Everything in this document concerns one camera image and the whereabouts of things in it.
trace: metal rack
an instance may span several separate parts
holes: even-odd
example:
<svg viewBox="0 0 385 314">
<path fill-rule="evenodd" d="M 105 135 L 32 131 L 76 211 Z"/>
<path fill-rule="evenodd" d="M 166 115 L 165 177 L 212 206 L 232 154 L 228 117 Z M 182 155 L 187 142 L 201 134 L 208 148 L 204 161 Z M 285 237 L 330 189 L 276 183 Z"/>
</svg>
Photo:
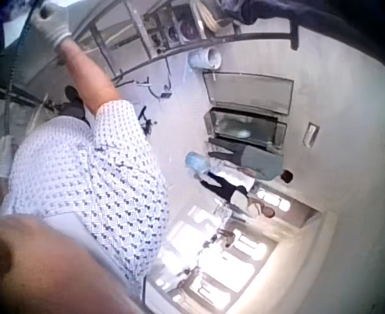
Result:
<svg viewBox="0 0 385 314">
<path fill-rule="evenodd" d="M 242 33 L 240 26 L 233 24 L 234 35 L 216 36 L 211 31 L 206 29 L 205 23 L 201 19 L 200 13 L 196 6 L 196 1 L 190 0 L 187 5 L 173 6 L 174 0 L 158 1 L 146 14 L 143 16 L 138 12 L 132 0 L 114 0 L 104 9 L 100 10 L 95 16 L 91 16 L 90 20 L 85 20 L 82 31 L 75 37 L 76 40 L 81 39 L 86 31 L 90 31 L 94 38 L 102 56 L 107 62 L 113 77 L 113 82 L 118 84 L 125 75 L 141 69 L 156 61 L 163 60 L 170 56 L 188 52 L 198 48 L 207 48 L 215 44 L 233 43 L 236 41 L 252 41 L 252 40 L 289 40 L 292 50 L 299 48 L 299 31 L 298 25 L 290 20 L 289 33 Z M 109 11 L 113 10 L 120 3 L 124 3 L 127 8 L 131 22 L 137 32 L 135 36 L 122 40 L 111 46 L 107 46 L 101 37 L 101 33 L 96 28 L 96 22 L 104 17 Z M 180 11 L 186 12 L 186 6 L 190 17 L 194 21 L 194 27 L 197 32 L 197 38 L 186 40 L 181 32 L 181 23 L 179 20 Z M 153 19 L 156 27 L 147 28 L 145 22 Z M 168 38 L 167 30 L 172 28 L 176 34 L 177 41 L 174 38 Z M 162 41 L 161 46 L 156 46 L 156 43 L 151 39 L 151 35 L 159 34 Z M 111 57 L 110 51 L 119 49 L 124 45 L 139 39 L 143 45 L 148 60 L 126 70 L 117 69 L 115 62 Z"/>
</svg>

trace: metal frame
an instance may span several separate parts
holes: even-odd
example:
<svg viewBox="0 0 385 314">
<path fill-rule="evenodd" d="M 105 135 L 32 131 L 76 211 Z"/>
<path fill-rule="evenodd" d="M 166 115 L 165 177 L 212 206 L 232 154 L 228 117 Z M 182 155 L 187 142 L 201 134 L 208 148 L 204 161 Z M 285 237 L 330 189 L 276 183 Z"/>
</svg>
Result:
<svg viewBox="0 0 385 314">
<path fill-rule="evenodd" d="M 175 30 L 178 33 L 179 36 L 179 45 L 175 46 L 173 48 L 167 48 L 168 45 L 165 45 L 167 48 L 165 51 L 161 52 L 159 55 L 156 51 L 156 49 L 153 46 L 153 43 L 150 40 L 149 33 L 152 32 L 159 32 L 161 35 L 163 34 L 162 30 L 162 24 L 156 19 L 157 28 L 156 29 L 146 29 L 143 18 L 139 14 L 138 10 L 133 6 L 132 0 L 114 0 L 105 7 L 103 7 L 96 15 L 91 14 L 88 18 L 84 19 L 84 21 L 81 23 L 80 27 L 82 28 L 81 31 L 76 30 L 77 36 L 75 37 L 75 40 L 79 40 L 83 37 L 83 35 L 90 30 L 92 32 L 93 29 L 96 29 L 96 22 L 100 20 L 102 17 L 104 17 L 109 11 L 111 11 L 114 7 L 116 7 L 118 4 L 124 3 L 126 6 L 130 17 L 132 19 L 133 25 L 137 31 L 136 36 L 132 36 L 128 39 L 125 39 L 117 44 L 114 44 L 113 46 L 107 47 L 107 45 L 101 41 L 101 36 L 99 33 L 92 34 L 94 36 L 94 40 L 106 60 L 108 66 L 113 74 L 115 74 L 113 78 L 113 82 L 117 83 L 122 80 L 124 75 L 127 75 L 131 72 L 134 72 L 138 69 L 141 69 L 142 67 L 148 66 L 156 61 L 163 60 L 165 58 L 181 54 L 183 52 L 188 52 L 191 50 L 199 49 L 199 48 L 207 48 L 216 44 L 224 44 L 224 43 L 234 43 L 236 41 L 253 41 L 253 40 L 289 40 L 290 41 L 290 48 L 292 50 L 297 50 L 299 48 L 299 28 L 298 24 L 295 23 L 293 20 L 290 20 L 290 32 L 289 33 L 241 33 L 240 28 L 238 26 L 234 26 L 234 35 L 227 35 L 227 36 L 220 36 L 220 37 L 208 37 L 206 35 L 206 30 L 204 28 L 204 23 L 201 20 L 200 14 L 197 10 L 197 8 L 194 6 L 194 1 L 190 2 L 190 8 L 192 16 L 195 20 L 196 27 L 199 33 L 200 39 L 197 41 L 191 41 L 185 43 L 179 29 L 179 24 L 177 23 L 177 20 L 174 16 L 174 11 L 172 7 L 172 1 L 171 0 L 161 0 L 158 1 L 155 5 L 152 6 L 152 8 L 145 14 L 146 18 L 150 18 L 151 16 L 157 17 L 157 12 L 159 10 L 162 10 L 163 8 L 170 9 L 172 12 L 172 21 L 174 23 Z M 128 43 L 131 43 L 132 41 L 140 39 L 146 55 L 148 57 L 148 60 L 145 62 L 142 62 L 131 69 L 128 70 L 119 70 L 120 73 L 117 74 L 118 71 L 116 71 L 115 67 L 113 66 L 113 61 L 111 59 L 111 54 L 109 52 L 110 50 L 116 50 Z"/>
<path fill-rule="evenodd" d="M 108 12 L 113 10 L 120 3 L 124 3 L 130 16 L 132 18 L 135 29 L 137 30 L 137 35 L 130 37 L 129 39 L 125 39 L 124 41 L 114 44 L 111 47 L 108 47 L 104 40 L 101 37 L 101 33 L 98 31 L 96 27 L 96 22 L 98 22 L 101 18 L 103 18 Z M 199 49 L 199 48 L 207 48 L 217 44 L 225 44 L 225 43 L 234 43 L 236 41 L 254 41 L 254 40 L 289 40 L 291 43 L 291 49 L 297 50 L 299 47 L 299 28 L 298 24 L 293 20 L 290 20 L 290 33 L 241 33 L 240 28 L 238 26 L 234 26 L 234 35 L 227 35 L 221 37 L 209 37 L 206 35 L 204 24 L 201 20 L 201 17 L 197 10 L 195 10 L 193 2 L 191 2 L 191 12 L 192 16 L 196 22 L 197 30 L 199 30 L 200 39 L 197 41 L 185 42 L 180 32 L 179 23 L 176 20 L 174 10 L 172 7 L 172 0 L 160 0 L 158 1 L 152 8 L 148 11 L 146 16 L 157 16 L 157 12 L 163 8 L 167 8 L 171 10 L 172 22 L 174 23 L 175 30 L 179 37 L 179 44 L 173 48 L 167 48 L 165 51 L 160 52 L 158 55 L 156 49 L 154 48 L 150 38 L 149 33 L 157 31 L 160 34 L 162 32 L 162 25 L 157 22 L 156 29 L 145 28 L 143 23 L 143 19 L 139 14 L 138 10 L 133 6 L 132 0 L 112 0 L 111 2 L 100 1 L 100 3 L 88 14 L 88 16 L 78 25 L 77 29 L 73 32 L 73 38 L 75 41 L 79 41 L 83 38 L 86 32 L 90 31 L 92 37 L 95 40 L 103 58 L 107 62 L 114 78 L 112 79 L 114 84 L 118 84 L 125 75 L 134 72 L 142 67 L 148 66 L 156 61 L 163 60 L 165 58 L 175 56 L 177 54 L 181 54 L 184 52 L 188 52 L 191 50 Z M 113 61 L 112 55 L 110 53 L 111 50 L 116 50 L 136 39 L 140 39 L 143 47 L 146 51 L 146 55 L 148 56 L 148 60 L 142 62 L 131 69 L 122 71 L 118 69 L 116 63 Z M 37 99 L 35 96 L 14 87 L 12 90 L 12 100 L 21 105 L 26 105 L 29 107 L 35 107 L 42 101 Z M 4 89 L 0 88 L 0 99 L 5 98 Z"/>
<path fill-rule="evenodd" d="M 5 99 L 6 90 L 0 87 L 0 99 Z M 42 101 L 25 90 L 20 89 L 19 87 L 13 86 L 11 93 L 11 101 L 19 105 L 35 108 Z"/>
<path fill-rule="evenodd" d="M 289 100 L 289 103 L 288 103 L 288 108 L 287 108 L 287 113 L 279 113 L 277 111 L 273 111 L 273 110 L 270 110 L 270 109 L 264 109 L 264 108 L 259 108 L 259 107 L 254 107 L 252 105 L 246 105 L 246 104 L 243 104 L 243 103 L 232 103 L 233 105 L 238 105 L 238 106 L 245 106 L 245 107 L 251 107 L 251 108 L 254 108 L 255 111 L 261 111 L 261 114 L 265 114 L 266 112 L 270 113 L 270 114 L 278 114 L 280 116 L 288 116 L 290 114 L 290 108 L 291 108 L 291 102 L 293 101 L 293 92 L 294 92 L 294 89 L 295 89 L 295 81 L 294 80 L 291 80 L 290 78 L 284 78 L 284 77 L 275 77 L 273 75 L 265 75 L 265 74 L 255 74 L 255 73 L 242 73 L 242 72 L 218 72 L 218 71 L 214 71 L 214 72 L 209 72 L 209 71 L 204 71 L 203 72 L 203 81 L 204 81 L 204 85 L 206 86 L 206 91 L 207 91 L 207 95 L 208 95 L 208 100 L 210 103 L 223 103 L 222 101 L 218 101 L 218 100 L 214 100 L 212 101 L 210 99 L 210 93 L 209 93 L 209 90 L 208 90 L 208 85 L 207 85 L 207 80 L 206 80 L 206 75 L 213 75 L 214 74 L 228 74 L 228 75 L 238 75 L 238 77 L 241 77 L 242 75 L 249 75 L 249 76 L 253 76 L 253 77 L 268 77 L 270 79 L 276 79 L 276 80 L 286 80 L 288 82 L 291 82 L 291 90 L 290 90 L 290 100 Z"/>
<path fill-rule="evenodd" d="M 213 121 L 212 113 L 236 114 L 236 115 L 249 116 L 249 117 L 252 117 L 252 118 L 258 118 L 258 119 L 263 119 L 263 120 L 266 120 L 266 121 L 271 121 L 271 122 L 275 123 L 275 125 L 276 125 L 276 130 L 275 130 L 275 132 L 273 134 L 273 138 L 272 138 L 274 146 L 277 149 L 283 149 L 285 134 L 287 132 L 287 124 L 285 122 L 279 121 L 278 117 L 276 117 L 276 116 L 268 116 L 268 115 L 261 114 L 261 113 L 251 113 L 251 112 L 247 112 L 247 111 L 242 111 L 240 109 L 231 109 L 231 108 L 226 108 L 226 107 L 212 107 L 209 110 L 209 113 L 210 113 L 211 124 L 213 124 L 213 125 L 214 125 L 214 121 Z M 282 134 L 282 138 L 281 139 L 277 139 L 276 138 L 276 136 L 278 135 L 277 132 L 278 132 L 278 126 L 279 125 L 284 127 L 284 132 Z M 238 143 L 246 143 L 247 145 L 254 146 L 254 147 L 257 147 L 259 149 L 266 150 L 266 147 L 264 145 L 251 142 L 251 141 L 249 141 L 247 139 L 232 138 L 232 137 L 229 137 L 227 135 L 224 135 L 224 134 L 221 134 L 221 133 L 217 133 L 216 131 L 214 131 L 214 135 L 216 137 L 220 137 L 220 138 L 223 138 L 223 139 L 228 139 L 230 141 L 236 141 Z"/>
</svg>

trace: gray shirt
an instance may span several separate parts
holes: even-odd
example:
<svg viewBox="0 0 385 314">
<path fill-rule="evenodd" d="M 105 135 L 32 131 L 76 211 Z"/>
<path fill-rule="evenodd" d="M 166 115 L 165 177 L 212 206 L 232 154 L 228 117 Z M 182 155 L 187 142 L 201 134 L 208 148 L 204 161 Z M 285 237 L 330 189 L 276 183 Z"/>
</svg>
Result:
<svg viewBox="0 0 385 314">
<path fill-rule="evenodd" d="M 254 170 L 257 180 L 271 181 L 283 173 L 283 156 L 247 146 L 241 159 L 241 166 Z"/>
</svg>

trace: black pants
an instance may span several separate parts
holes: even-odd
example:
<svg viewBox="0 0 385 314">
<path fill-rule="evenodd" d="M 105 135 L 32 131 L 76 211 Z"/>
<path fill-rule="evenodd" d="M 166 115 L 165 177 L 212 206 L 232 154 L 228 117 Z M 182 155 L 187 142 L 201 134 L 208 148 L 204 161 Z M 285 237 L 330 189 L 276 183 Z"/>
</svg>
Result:
<svg viewBox="0 0 385 314">
<path fill-rule="evenodd" d="M 228 162 L 231 162 L 232 164 L 235 164 L 237 166 L 241 165 L 242 155 L 246 148 L 245 144 L 230 142 L 224 139 L 214 139 L 211 137 L 208 139 L 208 141 L 210 144 L 223 147 L 232 152 L 232 154 L 226 153 L 226 152 L 209 152 L 208 153 L 209 157 L 214 157 L 221 160 L 227 160 Z"/>
<path fill-rule="evenodd" d="M 85 117 L 85 108 L 83 107 L 83 103 L 80 101 L 64 103 L 60 116 L 72 116 L 73 118 L 82 120 L 90 127 L 90 124 Z"/>
<path fill-rule="evenodd" d="M 232 183 L 229 183 L 225 178 L 219 177 L 214 173 L 209 172 L 207 175 L 219 183 L 220 186 L 212 185 L 205 180 L 200 180 L 201 185 L 230 203 L 230 199 L 232 198 L 234 191 L 236 191 L 236 186 L 234 186 Z"/>
</svg>

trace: light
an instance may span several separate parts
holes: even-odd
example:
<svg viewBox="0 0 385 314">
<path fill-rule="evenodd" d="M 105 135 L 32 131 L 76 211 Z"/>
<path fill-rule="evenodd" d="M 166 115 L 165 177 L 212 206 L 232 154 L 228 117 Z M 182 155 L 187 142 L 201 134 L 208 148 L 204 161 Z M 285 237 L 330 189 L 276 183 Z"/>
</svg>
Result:
<svg viewBox="0 0 385 314">
<path fill-rule="evenodd" d="M 220 291 L 203 279 L 202 275 L 192 282 L 191 290 L 197 295 L 204 297 L 205 301 L 210 301 L 217 309 L 224 309 L 230 302 L 230 294 Z"/>
<path fill-rule="evenodd" d="M 165 252 L 162 256 L 162 263 L 169 269 L 173 274 L 177 274 L 182 271 L 184 265 L 181 263 L 179 258 L 173 252 Z"/>
<path fill-rule="evenodd" d="M 266 193 L 264 195 L 264 200 L 273 206 L 278 206 L 280 204 L 280 198 L 277 195 L 271 193 Z"/>
<path fill-rule="evenodd" d="M 243 243 L 242 245 L 251 250 L 250 255 L 253 249 Z M 220 252 L 217 248 L 211 247 L 207 254 L 200 257 L 200 267 L 203 272 L 235 292 L 240 292 L 255 272 L 251 264 L 241 261 L 226 251 Z"/>
<path fill-rule="evenodd" d="M 221 201 L 219 201 L 217 198 L 214 198 L 214 201 L 216 202 L 216 204 L 218 206 L 222 206 L 223 205 L 223 203 Z"/>
<path fill-rule="evenodd" d="M 166 283 L 163 287 L 162 287 L 162 290 L 166 290 L 167 288 L 169 288 L 170 287 L 170 283 Z"/>
<path fill-rule="evenodd" d="M 268 248 L 266 247 L 266 245 L 264 243 L 259 243 L 257 245 L 257 247 L 255 248 L 255 250 L 253 250 L 253 252 L 252 252 L 252 255 L 251 255 L 252 259 L 253 260 L 262 260 L 265 253 L 267 252 L 267 249 Z"/>
<path fill-rule="evenodd" d="M 246 255 L 251 256 L 253 254 L 253 248 L 251 248 L 249 245 L 246 245 L 245 243 L 241 241 L 237 241 L 234 244 L 234 247 L 236 247 L 239 251 L 242 251 Z"/>
<path fill-rule="evenodd" d="M 161 279 L 156 280 L 156 285 L 157 285 L 158 287 L 161 287 L 164 283 L 165 283 L 165 282 L 164 282 L 163 280 L 161 280 Z"/>
<path fill-rule="evenodd" d="M 171 243 L 185 260 L 193 260 L 203 248 L 205 240 L 207 240 L 207 236 L 203 232 L 186 224 L 172 239 Z"/>
<path fill-rule="evenodd" d="M 264 198 L 265 193 L 266 193 L 265 190 L 260 190 L 260 191 L 258 191 L 258 193 L 257 193 L 257 197 L 261 200 L 261 199 Z"/>
<path fill-rule="evenodd" d="M 238 229 L 235 229 L 235 230 L 233 230 L 233 234 L 235 235 L 234 238 L 235 238 L 235 241 L 236 241 L 237 239 L 239 239 L 241 237 L 242 232 L 239 231 Z"/>
<path fill-rule="evenodd" d="M 240 237 L 240 241 L 244 242 L 246 245 L 249 245 L 253 249 L 257 247 L 257 243 L 256 242 L 249 240 L 244 235 L 242 237 Z"/>
<path fill-rule="evenodd" d="M 180 299 L 181 299 L 181 295 L 180 295 L 180 294 L 177 294 L 176 296 L 174 296 L 174 297 L 172 298 L 172 301 L 178 303 L 178 301 L 180 301 Z"/>
<path fill-rule="evenodd" d="M 282 211 L 289 211 L 290 202 L 287 200 L 282 200 L 278 206 Z"/>
</svg>

